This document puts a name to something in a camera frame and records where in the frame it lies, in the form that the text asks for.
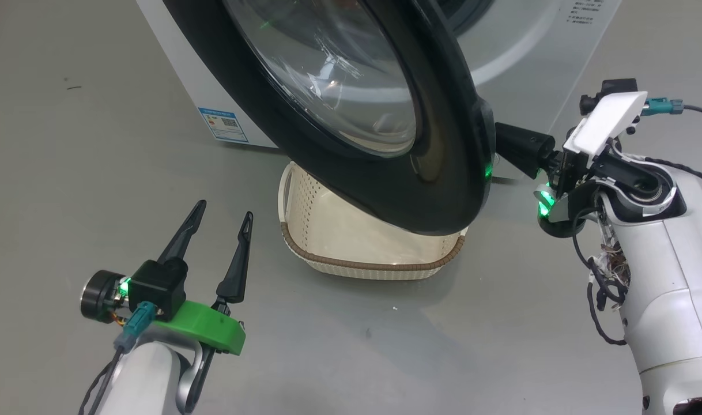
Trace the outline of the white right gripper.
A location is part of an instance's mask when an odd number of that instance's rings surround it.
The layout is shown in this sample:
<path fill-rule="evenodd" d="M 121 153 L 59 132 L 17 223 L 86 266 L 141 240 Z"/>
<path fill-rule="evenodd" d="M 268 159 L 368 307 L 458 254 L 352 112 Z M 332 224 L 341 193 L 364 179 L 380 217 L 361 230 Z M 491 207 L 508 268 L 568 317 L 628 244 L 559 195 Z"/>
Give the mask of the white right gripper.
<path fill-rule="evenodd" d="M 643 111 L 648 92 L 614 93 L 602 98 L 593 112 L 575 127 L 563 145 L 563 161 L 567 156 L 586 155 L 587 165 L 605 150 L 607 142 L 617 137 Z M 537 131 L 497 122 L 496 152 L 524 175 L 536 179 L 540 172 L 539 157 L 556 147 L 554 137 Z"/>

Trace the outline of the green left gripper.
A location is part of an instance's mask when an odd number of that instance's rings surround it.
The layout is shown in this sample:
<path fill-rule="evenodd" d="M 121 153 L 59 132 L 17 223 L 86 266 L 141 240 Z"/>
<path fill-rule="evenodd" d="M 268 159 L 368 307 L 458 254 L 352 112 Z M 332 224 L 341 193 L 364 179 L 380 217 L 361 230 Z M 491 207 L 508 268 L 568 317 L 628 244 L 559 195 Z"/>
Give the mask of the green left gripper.
<path fill-rule="evenodd" d="M 206 207 L 205 199 L 195 203 L 187 218 L 159 255 L 157 263 L 165 263 L 170 258 L 183 260 L 193 234 L 200 228 Z M 250 263 L 253 222 L 253 213 L 247 211 L 237 235 L 238 245 L 229 270 L 215 290 L 214 305 L 240 304 L 244 300 Z M 155 320 L 153 325 L 168 329 L 194 341 L 203 342 L 217 351 L 236 356 L 242 354 L 246 341 L 246 332 L 240 321 L 212 309 L 210 305 L 192 300 L 185 301 L 172 320 L 167 322 Z"/>

